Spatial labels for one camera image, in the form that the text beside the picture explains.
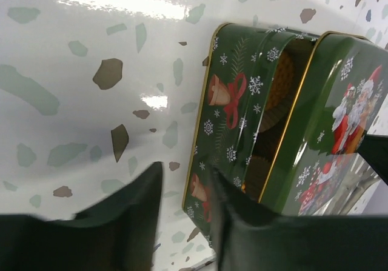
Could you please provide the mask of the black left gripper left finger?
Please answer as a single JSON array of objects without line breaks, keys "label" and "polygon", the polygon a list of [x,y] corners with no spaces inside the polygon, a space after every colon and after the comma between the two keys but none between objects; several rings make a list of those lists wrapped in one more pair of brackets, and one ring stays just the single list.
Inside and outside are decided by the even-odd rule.
[{"label": "black left gripper left finger", "polygon": [[72,220],[1,215],[1,270],[150,270],[162,185],[154,162]]}]

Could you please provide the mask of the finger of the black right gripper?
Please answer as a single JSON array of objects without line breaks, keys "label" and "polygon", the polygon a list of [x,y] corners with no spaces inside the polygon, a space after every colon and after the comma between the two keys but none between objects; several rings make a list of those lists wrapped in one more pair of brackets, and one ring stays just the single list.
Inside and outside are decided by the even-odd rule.
[{"label": "finger of the black right gripper", "polygon": [[356,152],[362,156],[385,183],[388,183],[387,136],[365,135]]}]

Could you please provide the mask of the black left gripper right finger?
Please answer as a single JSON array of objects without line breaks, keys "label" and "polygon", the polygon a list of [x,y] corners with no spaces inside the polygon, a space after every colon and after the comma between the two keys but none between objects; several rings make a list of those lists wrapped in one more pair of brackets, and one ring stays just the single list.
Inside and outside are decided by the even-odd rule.
[{"label": "black left gripper right finger", "polygon": [[218,270],[387,270],[385,216],[284,216],[217,168],[209,186]]}]

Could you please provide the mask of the gold tin lid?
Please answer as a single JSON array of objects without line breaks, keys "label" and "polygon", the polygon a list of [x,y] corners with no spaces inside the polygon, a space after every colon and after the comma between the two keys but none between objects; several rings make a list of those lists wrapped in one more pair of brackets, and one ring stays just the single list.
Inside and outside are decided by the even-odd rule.
[{"label": "gold tin lid", "polygon": [[387,52],[366,38],[326,32],[314,43],[261,204],[311,215],[337,193],[387,94]]}]

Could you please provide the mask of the floral cookie tin box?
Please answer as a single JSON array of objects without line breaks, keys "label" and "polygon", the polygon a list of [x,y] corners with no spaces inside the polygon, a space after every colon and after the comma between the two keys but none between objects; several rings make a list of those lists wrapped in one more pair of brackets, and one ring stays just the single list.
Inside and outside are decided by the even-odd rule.
[{"label": "floral cookie tin box", "polygon": [[[285,27],[219,26],[210,43],[182,207],[205,239],[212,211],[209,176],[219,169],[237,188],[247,168],[266,113],[287,110],[316,34]],[[295,73],[288,95],[266,110],[279,57],[287,52]]]}]

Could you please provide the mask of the tan dotted round cookie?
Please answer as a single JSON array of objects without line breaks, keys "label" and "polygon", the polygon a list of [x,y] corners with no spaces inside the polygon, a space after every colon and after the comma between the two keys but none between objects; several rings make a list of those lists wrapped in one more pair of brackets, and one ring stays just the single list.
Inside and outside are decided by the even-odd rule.
[{"label": "tan dotted round cookie", "polygon": [[288,95],[294,73],[295,66],[291,56],[287,52],[283,52],[279,57],[278,65],[276,66],[275,75],[265,107],[266,110],[276,107]]}]

